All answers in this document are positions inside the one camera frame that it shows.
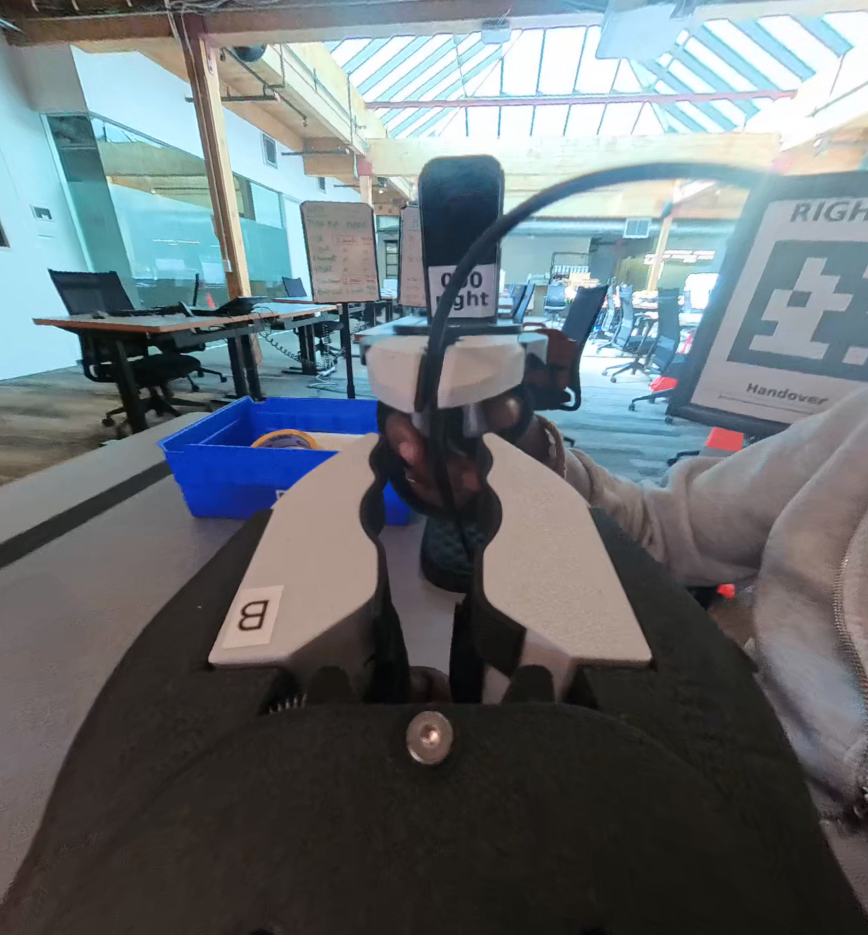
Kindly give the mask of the person's grey hoodie torso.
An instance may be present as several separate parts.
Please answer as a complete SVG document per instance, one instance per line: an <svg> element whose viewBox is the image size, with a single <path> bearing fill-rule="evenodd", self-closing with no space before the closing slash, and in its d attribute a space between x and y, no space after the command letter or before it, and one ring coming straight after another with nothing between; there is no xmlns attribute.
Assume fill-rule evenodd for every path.
<svg viewBox="0 0 868 935"><path fill-rule="evenodd" d="M754 467L760 674L868 912L868 387L761 443Z"/></svg>

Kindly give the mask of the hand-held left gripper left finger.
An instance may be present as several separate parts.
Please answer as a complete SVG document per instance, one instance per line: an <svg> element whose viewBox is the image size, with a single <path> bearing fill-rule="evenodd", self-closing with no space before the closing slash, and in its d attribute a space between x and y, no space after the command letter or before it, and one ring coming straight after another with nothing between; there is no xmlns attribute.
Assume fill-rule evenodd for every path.
<svg viewBox="0 0 868 935"><path fill-rule="evenodd" d="M276 501L211 666L278 668L302 688L334 667L357 693L406 693L407 651L380 540L383 454L378 434L358 437Z"/></svg>

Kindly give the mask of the brown padded chair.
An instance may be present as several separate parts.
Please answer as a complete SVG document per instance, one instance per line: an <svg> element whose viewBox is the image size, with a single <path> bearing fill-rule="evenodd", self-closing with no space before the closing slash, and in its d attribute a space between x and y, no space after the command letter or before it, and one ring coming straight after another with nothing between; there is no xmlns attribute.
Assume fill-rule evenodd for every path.
<svg viewBox="0 0 868 935"><path fill-rule="evenodd" d="M526 350L523 386L535 411L576 411L581 403L579 361L583 345L557 329L521 334Z"/></svg>

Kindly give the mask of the whiteboard on stand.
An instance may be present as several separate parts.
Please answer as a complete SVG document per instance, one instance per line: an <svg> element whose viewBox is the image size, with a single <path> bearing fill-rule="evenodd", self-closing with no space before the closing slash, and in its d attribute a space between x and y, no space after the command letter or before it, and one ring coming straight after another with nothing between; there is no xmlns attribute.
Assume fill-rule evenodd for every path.
<svg viewBox="0 0 868 935"><path fill-rule="evenodd" d="M428 308L421 212L404 206L399 213L397 299L403 307Z"/></svg>
<svg viewBox="0 0 868 935"><path fill-rule="evenodd" d="M357 397L349 307L381 299L376 223L370 204L305 201L301 222L316 303L340 310L340 340L347 398Z"/></svg>

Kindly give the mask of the black mesh office chair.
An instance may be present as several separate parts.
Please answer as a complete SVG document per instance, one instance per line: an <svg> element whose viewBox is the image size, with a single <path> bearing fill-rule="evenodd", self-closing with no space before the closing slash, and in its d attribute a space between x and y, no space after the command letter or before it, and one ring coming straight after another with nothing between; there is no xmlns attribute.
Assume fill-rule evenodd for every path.
<svg viewBox="0 0 868 935"><path fill-rule="evenodd" d="M559 330L568 339L573 363L581 359L585 345L604 309L608 293L609 285L606 283L593 287L581 286L577 288L574 298L569 303Z"/></svg>
<svg viewBox="0 0 868 935"><path fill-rule="evenodd" d="M648 310L635 307L634 293L631 288L620 292L620 310L622 318L615 332L612 346L628 358L628 363L604 368L602 376L612 383L624 374L634 375L642 371L644 360L649 355L652 346L651 333L655 325L655 319L650 316Z"/></svg>
<svg viewBox="0 0 868 935"><path fill-rule="evenodd" d="M646 376L654 379L664 375L678 380L679 371L685 362L684 355L680 355L679 362L675 361L681 344L681 309L678 301L680 295L681 292L677 288L659 290L658 334L642 368ZM673 391L674 389L669 393L649 393L632 399L627 409L635 411L636 404L642 401L653 403L659 399L668 399Z"/></svg>

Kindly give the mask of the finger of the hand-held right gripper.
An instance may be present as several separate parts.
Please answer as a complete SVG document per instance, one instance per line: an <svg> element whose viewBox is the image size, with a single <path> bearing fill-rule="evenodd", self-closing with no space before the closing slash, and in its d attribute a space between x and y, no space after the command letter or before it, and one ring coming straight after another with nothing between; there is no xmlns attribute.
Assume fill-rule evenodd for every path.
<svg viewBox="0 0 868 935"><path fill-rule="evenodd" d="M379 339L366 352L370 389L385 406L402 413L418 411L423 339Z"/></svg>
<svg viewBox="0 0 868 935"><path fill-rule="evenodd" d="M523 380L525 361L518 337L462 337L442 358L440 406L470 406L510 391Z"/></svg>

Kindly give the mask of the wooden office desk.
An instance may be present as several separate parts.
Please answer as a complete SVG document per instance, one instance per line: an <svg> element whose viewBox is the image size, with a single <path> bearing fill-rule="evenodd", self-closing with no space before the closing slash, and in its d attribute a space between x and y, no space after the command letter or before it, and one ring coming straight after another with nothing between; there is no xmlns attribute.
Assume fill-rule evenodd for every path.
<svg viewBox="0 0 868 935"><path fill-rule="evenodd" d="M174 396L172 380L186 379L197 368L168 366L175 357L185 357L194 345L226 342L229 351L233 395L264 398L258 365L253 357L253 337L264 330L297 330L338 322L337 308L324 303L265 301L250 299L240 304L244 313L195 315L180 306L172 314L113 315L100 311L89 315L35 318L38 326L49 326L74 334L80 343L80 362L86 377L95 383L115 385L121 407L108 412L103 423L118 436L123 428L115 421L124 416L132 435L148 428L153 412L178 416L181 408L208 411L209 404Z"/></svg>

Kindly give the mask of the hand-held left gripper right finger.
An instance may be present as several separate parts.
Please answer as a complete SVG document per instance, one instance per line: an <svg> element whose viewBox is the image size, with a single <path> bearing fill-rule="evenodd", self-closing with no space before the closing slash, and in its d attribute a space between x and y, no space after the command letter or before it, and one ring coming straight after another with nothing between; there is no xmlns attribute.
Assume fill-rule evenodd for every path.
<svg viewBox="0 0 868 935"><path fill-rule="evenodd" d="M454 613L454 700L650 694L654 655L588 504L498 435L477 452L483 538Z"/></svg>

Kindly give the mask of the person's right hand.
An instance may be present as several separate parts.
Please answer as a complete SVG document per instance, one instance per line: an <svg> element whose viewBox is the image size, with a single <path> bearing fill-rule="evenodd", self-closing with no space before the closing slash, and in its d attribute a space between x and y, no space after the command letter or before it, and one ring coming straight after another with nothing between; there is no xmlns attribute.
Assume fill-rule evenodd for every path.
<svg viewBox="0 0 868 935"><path fill-rule="evenodd" d="M484 400L481 408L489 433L512 433L515 446L532 459L548 468L556 465L554 438L537 415L527 413L517 395L513 392L503 393ZM381 413L386 445L402 462L413 495L433 508L442 507L444 500L437 471L428 454L428 440L407 413L387 406L382 408ZM445 457L444 466L450 481L453 504L463 507L480 490L476 461L461 453L450 452Z"/></svg>

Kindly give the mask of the blue plastic bin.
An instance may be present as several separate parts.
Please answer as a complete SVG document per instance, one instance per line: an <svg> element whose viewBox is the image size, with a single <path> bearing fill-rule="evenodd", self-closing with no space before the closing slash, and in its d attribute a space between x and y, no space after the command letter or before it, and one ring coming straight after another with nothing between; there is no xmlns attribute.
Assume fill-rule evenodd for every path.
<svg viewBox="0 0 868 935"><path fill-rule="evenodd" d="M265 433L305 431L321 450L259 450ZM190 512L201 518L248 519L277 504L278 521L293 532L358 526L359 503L375 488L370 519L375 532L405 525L411 510L391 485L381 489L367 468L370 442L339 466L322 468L341 448L377 429L373 400L244 396L159 442Z"/></svg>

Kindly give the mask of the white ceiling projector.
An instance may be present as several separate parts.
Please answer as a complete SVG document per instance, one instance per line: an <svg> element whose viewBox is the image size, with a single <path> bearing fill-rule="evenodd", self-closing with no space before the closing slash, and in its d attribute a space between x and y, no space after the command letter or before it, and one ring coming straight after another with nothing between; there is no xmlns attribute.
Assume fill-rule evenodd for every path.
<svg viewBox="0 0 868 935"><path fill-rule="evenodd" d="M694 22L696 1L611 1L596 46L598 60L648 60L669 51Z"/></svg>

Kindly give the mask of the framed black white marker poster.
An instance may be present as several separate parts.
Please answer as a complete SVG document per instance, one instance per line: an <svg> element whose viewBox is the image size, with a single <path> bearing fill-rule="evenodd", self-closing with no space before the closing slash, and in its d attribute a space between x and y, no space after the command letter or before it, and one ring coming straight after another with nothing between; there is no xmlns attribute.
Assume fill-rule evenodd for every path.
<svg viewBox="0 0 868 935"><path fill-rule="evenodd" d="M765 438L868 383L868 170L749 194L667 404Z"/></svg>

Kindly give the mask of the wooden support post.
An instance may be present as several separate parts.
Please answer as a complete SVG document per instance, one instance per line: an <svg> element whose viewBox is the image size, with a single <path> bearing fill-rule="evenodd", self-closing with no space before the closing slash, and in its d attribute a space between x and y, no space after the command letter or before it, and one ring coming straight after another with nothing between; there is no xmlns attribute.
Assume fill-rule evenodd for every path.
<svg viewBox="0 0 868 935"><path fill-rule="evenodd" d="M229 297L252 295L241 216L226 134L218 73L218 48L204 20L196 14L174 19L194 98L194 112L206 166L213 224L226 275Z"/></svg>

